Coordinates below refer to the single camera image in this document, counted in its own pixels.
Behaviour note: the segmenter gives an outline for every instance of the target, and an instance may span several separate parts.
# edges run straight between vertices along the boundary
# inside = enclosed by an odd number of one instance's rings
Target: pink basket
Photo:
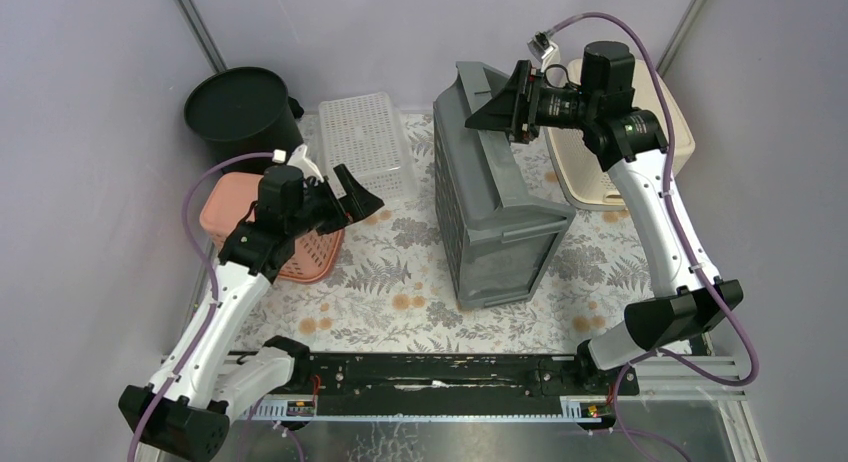
[[[230,172],[218,180],[203,211],[200,226],[218,250],[256,200],[261,175]],[[280,269],[280,277],[300,283],[317,282],[332,270],[344,230],[329,235],[309,232],[294,241],[294,256]]]

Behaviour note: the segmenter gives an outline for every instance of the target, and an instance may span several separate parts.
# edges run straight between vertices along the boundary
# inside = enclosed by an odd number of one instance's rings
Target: white wall
[[[118,411],[176,342],[211,75],[173,0],[0,0],[0,456],[115,461]]]
[[[385,91],[403,109],[431,109],[457,60],[510,73],[525,42],[588,10],[618,15],[659,58],[690,0],[194,0],[228,66],[258,65],[307,108]],[[557,36],[564,58],[598,39],[626,38],[587,21]]]
[[[762,360],[772,461],[845,460],[848,0],[711,0],[666,77],[698,144],[680,177]],[[728,324],[714,340],[745,360]]]

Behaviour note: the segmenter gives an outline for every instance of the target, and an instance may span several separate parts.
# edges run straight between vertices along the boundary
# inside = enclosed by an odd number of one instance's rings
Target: floral tablecloth
[[[569,353],[621,321],[626,304],[652,296],[628,212],[578,211],[532,301],[459,310],[433,204],[432,116],[408,114],[403,123],[419,196],[388,201],[349,227],[326,279],[277,281],[242,326],[235,350],[283,335],[315,351]],[[301,121],[307,143],[317,124],[315,115]],[[513,150],[531,193],[566,203],[544,142]]]

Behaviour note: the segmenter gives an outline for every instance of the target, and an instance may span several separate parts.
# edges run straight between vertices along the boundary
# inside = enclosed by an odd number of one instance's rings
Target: red wire
[[[315,397],[318,395],[318,391],[321,390],[321,376],[313,375],[312,376],[312,407],[315,409]]]
[[[607,394],[607,406],[612,404],[613,399],[615,399],[615,390],[613,390],[613,386],[610,385],[609,393]]]

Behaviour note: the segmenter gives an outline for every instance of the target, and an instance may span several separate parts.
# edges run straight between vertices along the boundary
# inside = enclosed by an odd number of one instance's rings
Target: beige container
[[[566,68],[569,79],[579,82],[582,67],[582,59],[572,60]],[[676,144],[672,169],[676,175],[695,151],[695,141],[665,82],[660,80],[660,85],[668,102],[668,108],[671,110],[674,124]],[[636,61],[633,71],[633,88],[636,89],[633,106],[653,112],[667,135],[665,117],[663,117],[654,85],[651,83],[648,66],[641,60]],[[571,205],[584,210],[624,208],[621,194],[618,193],[609,176],[601,172],[597,158],[583,144],[583,134],[579,130],[547,128],[545,137],[562,191]]]
[[[218,180],[203,211],[200,226],[218,250],[256,200],[261,175],[231,172]],[[344,230],[329,235],[312,231],[294,241],[294,256],[280,269],[280,277],[300,283],[318,282],[336,263]]]

